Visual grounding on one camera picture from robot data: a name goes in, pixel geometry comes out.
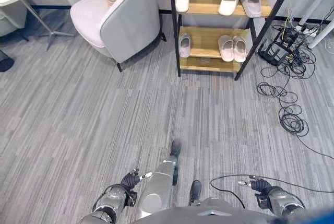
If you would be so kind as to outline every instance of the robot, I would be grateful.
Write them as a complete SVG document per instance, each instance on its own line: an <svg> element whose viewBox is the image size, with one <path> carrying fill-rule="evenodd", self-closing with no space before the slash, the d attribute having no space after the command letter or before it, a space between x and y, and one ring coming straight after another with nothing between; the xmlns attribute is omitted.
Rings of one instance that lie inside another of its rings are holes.
<svg viewBox="0 0 334 224"><path fill-rule="evenodd" d="M333 223L334 213L327 212L322 218L333 219L332 222L311 222L297 196L255 176L251 176L253 180L249 182L238 183L257 191L255 196L259 207L270 209L275 216L235 208L217 198L200 201L201 182L197 180L192 183L190 189L189 206L169 208L172 187L177 183L177 160L180 151L180 142L174 141L169 157L155 172L139 176L139 169L135 169L128 173L120 184L107 187L95 202L92 213L83 217L79 224L117 223L124 207L135 205L137 193L133 188L143 179L148 181L138 201L134 224Z"/></svg>

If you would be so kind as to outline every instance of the shoe rack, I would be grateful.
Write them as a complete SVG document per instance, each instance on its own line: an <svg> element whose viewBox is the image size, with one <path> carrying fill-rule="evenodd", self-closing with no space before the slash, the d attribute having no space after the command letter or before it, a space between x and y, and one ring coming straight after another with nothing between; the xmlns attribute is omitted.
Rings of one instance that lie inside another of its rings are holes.
<svg viewBox="0 0 334 224"><path fill-rule="evenodd" d="M277 0L272 8L270 7L268 0L261 0L262 17L266 18L266 22L259 35L256 35L253 18L248 20L247 27L244 29L182 26L182 14L201 16L217 15L223 18L224 16L219 15L218 13L221 0L190 0L189 10L185 13L178 13L175 8L175 0L171 0L178 76L181 76L181 70L199 70L237 73L235 80L238 80L242 71L245 69L249 60L255 53L255 50L259 46L266 31L270 27L271 22L274 20L283 1L284 0ZM247 17L240 2L231 16ZM180 58L178 52L178 36L185 32L190 34L192 48L188 58ZM220 56L218 48L219 37L222 35L229 35L231 37L240 35L243 38L246 38L249 33L252 35L253 45L248 52L246 61L244 63L235 61L224 62Z"/></svg>

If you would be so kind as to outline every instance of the white armchair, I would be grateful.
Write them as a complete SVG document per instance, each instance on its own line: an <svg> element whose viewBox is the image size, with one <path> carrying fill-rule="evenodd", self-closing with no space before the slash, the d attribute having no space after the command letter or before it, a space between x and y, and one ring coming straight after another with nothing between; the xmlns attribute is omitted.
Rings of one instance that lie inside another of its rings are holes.
<svg viewBox="0 0 334 224"><path fill-rule="evenodd" d="M97 51L120 63L140 52L160 34L157 0L68 0L81 36Z"/></svg>
<svg viewBox="0 0 334 224"><path fill-rule="evenodd" d="M21 2L0 7L0 37L25 27L27 9Z"/></svg>

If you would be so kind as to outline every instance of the baseboard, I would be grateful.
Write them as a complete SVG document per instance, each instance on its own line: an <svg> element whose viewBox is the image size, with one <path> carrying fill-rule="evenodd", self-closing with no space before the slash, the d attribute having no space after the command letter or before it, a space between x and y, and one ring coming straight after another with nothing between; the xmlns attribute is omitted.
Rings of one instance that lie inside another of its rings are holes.
<svg viewBox="0 0 334 224"><path fill-rule="evenodd" d="M172 14L172 10L159 9L160 14Z"/></svg>
<svg viewBox="0 0 334 224"><path fill-rule="evenodd" d="M71 6L40 6L31 5L33 9L71 9Z"/></svg>
<svg viewBox="0 0 334 224"><path fill-rule="evenodd" d="M293 18L293 21L299 22L301 21L302 18ZM274 20L282 20L282 21L286 21L287 18L284 16L276 16ZM314 24L320 24L322 22L321 19L308 19L306 21L307 23L314 23ZM324 20L323 24L329 24L331 21L330 20Z"/></svg>
<svg viewBox="0 0 334 224"><path fill-rule="evenodd" d="M34 9L71 9L71 6L44 6L44 5L32 5L31 6ZM166 10L166 9L159 9L160 14L172 14L171 10ZM282 20L286 21L286 17L284 16L276 16L274 20ZM302 18L294 18L293 21L299 22L301 21ZM321 19L308 19L306 21L307 23L314 23L314 24L320 24ZM330 20L324 20L323 24L329 24L331 21Z"/></svg>

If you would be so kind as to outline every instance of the floor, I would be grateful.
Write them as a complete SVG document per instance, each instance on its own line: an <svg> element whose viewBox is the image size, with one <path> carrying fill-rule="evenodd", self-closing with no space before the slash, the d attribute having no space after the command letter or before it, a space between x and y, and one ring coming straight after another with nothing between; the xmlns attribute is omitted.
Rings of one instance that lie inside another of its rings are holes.
<svg viewBox="0 0 334 224"><path fill-rule="evenodd" d="M75 32L67 11L50 10L52 27ZM307 187L334 188L334 163L303 147L279 124L276 99L259 95L257 56L238 82L233 74L183 72L177 77L171 16L163 16L167 43L157 42L122 64L95 51L80 35L57 38L48 52L43 28L32 21L24 33L1 39L15 59L0 74L2 220L1 223L76 223L90 213L103 191L132 168L148 172L180 139L178 185L171 206L185 206L191 182L203 183L202 197L214 196L240 207L233 195L209 186L223 174L273 176ZM333 42L334 34L326 38ZM310 125L303 138L310 147L334 155L334 57L325 41L315 49L317 66L309 80L292 80L302 117ZM275 83L284 84L278 76ZM254 192L231 178L217 186L234 191L248 209ZM333 194L314 193L275 183L304 200L308 208L329 207ZM136 189L140 193L145 182ZM134 220L127 208L120 223Z"/></svg>

